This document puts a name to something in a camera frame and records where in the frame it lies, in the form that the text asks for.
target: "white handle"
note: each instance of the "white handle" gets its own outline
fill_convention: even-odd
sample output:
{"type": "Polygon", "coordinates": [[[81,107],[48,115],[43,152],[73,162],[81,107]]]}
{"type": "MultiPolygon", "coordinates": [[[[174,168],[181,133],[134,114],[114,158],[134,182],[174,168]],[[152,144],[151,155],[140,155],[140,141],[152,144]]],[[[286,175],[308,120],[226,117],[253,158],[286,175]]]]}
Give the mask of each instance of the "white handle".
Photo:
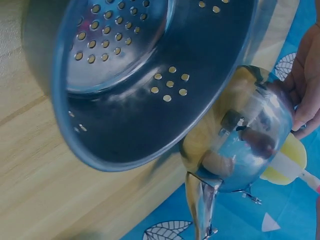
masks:
{"type": "Polygon", "coordinates": [[[320,180],[316,176],[310,174],[305,169],[299,175],[303,181],[305,181],[310,188],[312,188],[316,193],[320,194],[320,180]]]}

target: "metal surface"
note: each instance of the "metal surface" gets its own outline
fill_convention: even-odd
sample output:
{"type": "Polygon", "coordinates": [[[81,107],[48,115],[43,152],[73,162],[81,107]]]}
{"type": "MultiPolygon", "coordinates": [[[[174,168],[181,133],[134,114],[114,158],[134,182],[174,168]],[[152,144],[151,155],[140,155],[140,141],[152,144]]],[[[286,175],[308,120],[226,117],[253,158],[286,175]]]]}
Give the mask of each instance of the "metal surface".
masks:
{"type": "Polygon", "coordinates": [[[75,155],[124,171],[201,119],[243,54],[255,9],[255,0],[30,0],[24,46],[75,155]]]}
{"type": "Polygon", "coordinates": [[[222,179],[221,192],[246,190],[293,125],[293,106],[281,84],[263,69],[239,67],[211,110],[184,138],[181,152],[187,170],[205,182],[222,179]]]}
{"type": "Polygon", "coordinates": [[[218,229],[212,227],[211,222],[221,183],[222,180],[214,179],[209,185],[189,172],[185,175],[185,191],[195,226],[196,240],[207,240],[218,232],[218,229]]]}

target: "white leaf pattern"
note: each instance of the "white leaf pattern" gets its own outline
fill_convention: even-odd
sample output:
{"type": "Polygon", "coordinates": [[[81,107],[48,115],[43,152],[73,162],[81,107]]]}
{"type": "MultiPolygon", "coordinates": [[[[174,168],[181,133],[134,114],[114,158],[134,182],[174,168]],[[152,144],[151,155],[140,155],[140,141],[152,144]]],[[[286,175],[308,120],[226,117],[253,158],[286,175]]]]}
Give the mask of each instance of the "white leaf pattern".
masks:
{"type": "Polygon", "coordinates": [[[296,53],[290,53],[283,58],[281,58],[274,67],[275,75],[281,80],[284,81],[288,74],[291,72],[292,65],[296,58],[296,53]]]}
{"type": "Polygon", "coordinates": [[[183,240],[179,234],[191,224],[191,221],[160,222],[145,230],[142,240],[183,240]]]}

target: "stainless steel bowl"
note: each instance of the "stainless steel bowl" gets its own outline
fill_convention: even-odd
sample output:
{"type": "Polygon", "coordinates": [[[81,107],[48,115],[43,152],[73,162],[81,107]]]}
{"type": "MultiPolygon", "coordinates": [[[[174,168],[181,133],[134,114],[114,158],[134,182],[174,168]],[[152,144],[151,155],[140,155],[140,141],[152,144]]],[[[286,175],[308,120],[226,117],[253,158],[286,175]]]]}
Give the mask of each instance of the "stainless steel bowl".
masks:
{"type": "Polygon", "coordinates": [[[293,126],[293,105],[272,73],[240,66],[211,109],[181,142],[197,239],[211,227],[218,192],[244,192],[265,171],[293,126]]]}

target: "yellow object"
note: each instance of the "yellow object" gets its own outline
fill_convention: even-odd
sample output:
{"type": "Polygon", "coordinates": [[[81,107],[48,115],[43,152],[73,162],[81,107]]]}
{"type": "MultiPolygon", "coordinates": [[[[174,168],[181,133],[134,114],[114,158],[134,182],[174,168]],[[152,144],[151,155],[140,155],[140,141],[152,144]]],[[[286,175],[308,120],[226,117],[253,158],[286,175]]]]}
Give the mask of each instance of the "yellow object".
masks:
{"type": "MultiPolygon", "coordinates": [[[[304,145],[295,136],[290,133],[286,138],[280,152],[298,164],[301,169],[305,169],[307,166],[307,153],[304,145]]],[[[260,176],[261,179],[267,180],[270,183],[277,185],[288,185],[293,180],[282,175],[276,171],[273,167],[269,166],[264,173],[260,176]]]]}

